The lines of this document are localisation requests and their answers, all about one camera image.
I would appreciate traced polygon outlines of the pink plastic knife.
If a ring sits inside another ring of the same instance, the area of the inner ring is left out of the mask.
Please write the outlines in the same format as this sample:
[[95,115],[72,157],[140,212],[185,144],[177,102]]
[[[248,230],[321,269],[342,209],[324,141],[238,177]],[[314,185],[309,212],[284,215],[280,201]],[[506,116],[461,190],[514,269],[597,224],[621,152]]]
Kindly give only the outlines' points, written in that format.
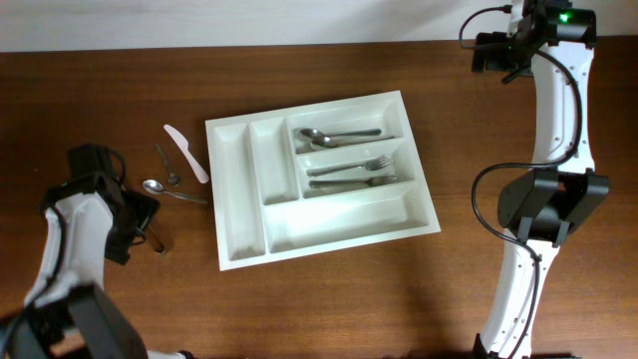
[[167,134],[172,138],[176,146],[182,152],[186,161],[190,165],[196,179],[200,183],[208,183],[210,181],[210,177],[203,166],[198,162],[198,160],[194,157],[194,155],[189,150],[189,142],[187,138],[176,128],[171,125],[165,124],[163,129],[167,132]]

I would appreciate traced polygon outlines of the silver fork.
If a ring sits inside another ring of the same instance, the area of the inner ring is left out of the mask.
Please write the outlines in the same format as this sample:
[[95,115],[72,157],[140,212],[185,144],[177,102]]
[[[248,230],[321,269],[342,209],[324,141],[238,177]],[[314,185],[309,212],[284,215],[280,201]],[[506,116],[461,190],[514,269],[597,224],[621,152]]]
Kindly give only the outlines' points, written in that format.
[[367,187],[374,187],[394,183],[398,180],[398,176],[379,176],[367,179],[310,180],[308,182],[308,186],[310,188],[337,187],[347,185],[364,185]]
[[389,155],[383,155],[375,159],[358,162],[350,165],[342,165],[337,167],[325,168],[325,169],[311,169],[306,173],[311,178],[322,177],[325,175],[353,170],[362,169],[368,172],[378,171],[394,163],[394,158]]

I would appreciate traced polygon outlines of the white plastic cutlery tray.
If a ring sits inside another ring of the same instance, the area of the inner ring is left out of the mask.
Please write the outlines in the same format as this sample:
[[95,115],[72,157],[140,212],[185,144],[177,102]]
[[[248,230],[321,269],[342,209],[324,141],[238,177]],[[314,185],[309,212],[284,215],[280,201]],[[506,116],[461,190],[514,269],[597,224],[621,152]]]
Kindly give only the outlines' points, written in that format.
[[[298,128],[323,133],[381,129],[392,140],[314,151]],[[349,247],[436,233],[441,227],[398,91],[205,123],[219,267],[247,267]],[[378,171],[311,178],[307,171],[389,155]],[[310,180],[398,176],[394,183],[310,188]]]

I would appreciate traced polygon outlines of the large silver spoon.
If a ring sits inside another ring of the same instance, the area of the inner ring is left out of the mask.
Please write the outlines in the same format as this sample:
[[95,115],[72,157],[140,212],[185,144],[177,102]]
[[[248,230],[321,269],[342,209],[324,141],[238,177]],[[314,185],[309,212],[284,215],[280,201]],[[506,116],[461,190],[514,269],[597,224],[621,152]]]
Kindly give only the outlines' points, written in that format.
[[323,133],[316,129],[311,128],[298,128],[295,130],[295,135],[302,141],[312,142],[318,138],[325,137],[368,137],[368,136],[379,136],[382,134],[381,129],[370,129],[364,131],[355,131],[355,132],[341,132],[341,133]]
[[[376,140],[371,140],[370,142],[374,143],[374,142],[392,140],[393,138],[394,138],[394,136],[384,137],[384,138],[379,138],[379,139],[376,139]],[[355,146],[355,145],[369,144],[370,142],[369,141],[362,141],[362,142],[339,143],[339,142],[332,141],[328,137],[324,137],[324,138],[312,140],[310,142],[310,147],[314,151],[323,151],[323,150],[338,149],[338,148]]]

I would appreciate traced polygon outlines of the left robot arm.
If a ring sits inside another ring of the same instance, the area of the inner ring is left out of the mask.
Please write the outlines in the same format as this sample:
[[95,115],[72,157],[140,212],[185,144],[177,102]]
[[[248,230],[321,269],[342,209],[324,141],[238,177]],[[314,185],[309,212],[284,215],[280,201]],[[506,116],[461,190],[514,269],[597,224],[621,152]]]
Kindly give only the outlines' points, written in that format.
[[160,202],[125,186],[124,158],[105,146],[68,152],[71,177],[40,205],[48,234],[36,280],[21,310],[1,319],[4,358],[52,358],[74,333],[68,358],[158,358],[104,290],[105,262],[120,265],[133,246],[164,244],[151,228]]

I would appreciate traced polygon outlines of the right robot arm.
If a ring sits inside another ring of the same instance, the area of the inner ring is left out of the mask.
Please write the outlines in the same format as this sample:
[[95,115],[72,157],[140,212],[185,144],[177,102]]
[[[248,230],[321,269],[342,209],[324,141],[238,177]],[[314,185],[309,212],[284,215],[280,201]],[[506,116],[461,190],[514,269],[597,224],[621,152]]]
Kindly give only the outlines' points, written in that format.
[[522,176],[497,202],[504,258],[489,318],[476,336],[476,358],[529,358],[531,332],[549,268],[560,247],[607,198],[589,145],[587,95],[597,44],[596,14],[569,1],[513,1],[504,32],[482,32],[469,46],[472,69],[502,71],[508,84],[534,81],[535,143]]

